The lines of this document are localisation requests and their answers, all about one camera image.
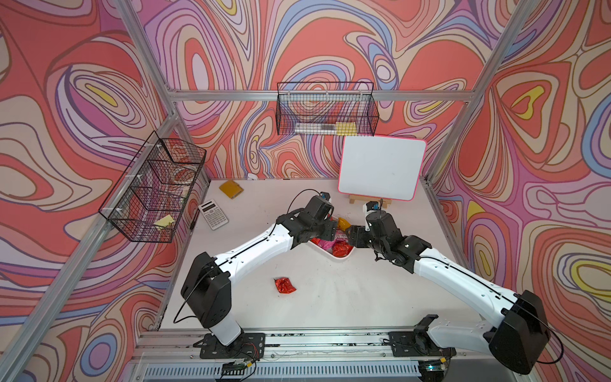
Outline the yellow tea bag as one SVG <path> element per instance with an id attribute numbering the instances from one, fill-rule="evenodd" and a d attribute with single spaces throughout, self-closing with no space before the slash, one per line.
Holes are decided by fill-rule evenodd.
<path id="1" fill-rule="evenodd" d="M 351 226 L 352 225 L 344 218 L 339 218 L 337 220 L 337 227 L 339 227 L 339 229 L 343 232 L 346 232 L 348 229 L 351 228 Z"/>

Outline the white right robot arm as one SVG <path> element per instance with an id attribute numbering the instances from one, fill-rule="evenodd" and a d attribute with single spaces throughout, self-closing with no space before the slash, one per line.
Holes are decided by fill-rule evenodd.
<path id="1" fill-rule="evenodd" d="M 493 356 L 512 372 L 527 375 L 538 363 L 551 329 L 541 298 L 496 285 L 447 258 L 420 237 L 405 236 L 390 213 L 367 213 L 363 226 L 347 229 L 348 242 L 369 248 L 377 259 L 425 278 L 477 312 L 479 322 L 435 318 L 426 336 L 439 348 L 458 348 Z"/>

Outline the white plastic storage box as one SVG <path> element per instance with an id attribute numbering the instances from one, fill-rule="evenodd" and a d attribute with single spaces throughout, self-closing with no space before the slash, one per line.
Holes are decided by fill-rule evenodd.
<path id="1" fill-rule="evenodd" d="M 331 241 L 314 238 L 308 244 L 317 252 L 332 260 L 343 260 L 348 258 L 354 246 L 348 243 L 348 237 L 342 230 L 337 230 Z"/>

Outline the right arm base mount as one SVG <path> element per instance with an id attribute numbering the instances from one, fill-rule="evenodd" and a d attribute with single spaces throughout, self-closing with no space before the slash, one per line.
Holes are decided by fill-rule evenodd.
<path id="1" fill-rule="evenodd" d="M 389 332 L 383 338 L 383 345 L 391 348 L 394 357 L 426 357 L 426 358 L 452 358 L 457 355 L 455 348 L 441 348 L 432 342 L 427 334 L 414 331 Z"/>

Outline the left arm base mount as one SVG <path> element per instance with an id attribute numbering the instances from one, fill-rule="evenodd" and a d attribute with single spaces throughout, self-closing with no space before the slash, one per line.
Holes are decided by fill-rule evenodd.
<path id="1" fill-rule="evenodd" d="M 222 345 L 213 334 L 205 334 L 200 341 L 193 343 L 194 349 L 200 350 L 201 359 L 246 358 L 258 361 L 265 352 L 266 335 L 264 333 L 242 333 L 231 345 Z"/>

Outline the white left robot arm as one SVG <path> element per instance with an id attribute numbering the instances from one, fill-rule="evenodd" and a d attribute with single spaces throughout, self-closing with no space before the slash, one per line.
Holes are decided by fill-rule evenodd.
<path id="1" fill-rule="evenodd" d="M 311 197 L 306 206 L 278 216 L 266 231 L 237 248 L 196 256 L 181 288 L 183 305 L 203 328 L 229 347 L 243 334 L 232 315 L 232 288 L 256 268 L 313 239 L 332 240 L 337 221 L 328 193 Z"/>

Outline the pink tea bag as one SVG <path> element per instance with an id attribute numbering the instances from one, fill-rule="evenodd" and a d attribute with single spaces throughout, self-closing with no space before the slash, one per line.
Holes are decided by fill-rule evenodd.
<path id="1" fill-rule="evenodd" d="M 334 239 L 334 240 L 320 240 L 318 242 L 318 246 L 323 249 L 324 251 L 327 251 L 329 253 L 333 252 L 333 247 L 334 245 L 338 242 L 338 239 Z"/>

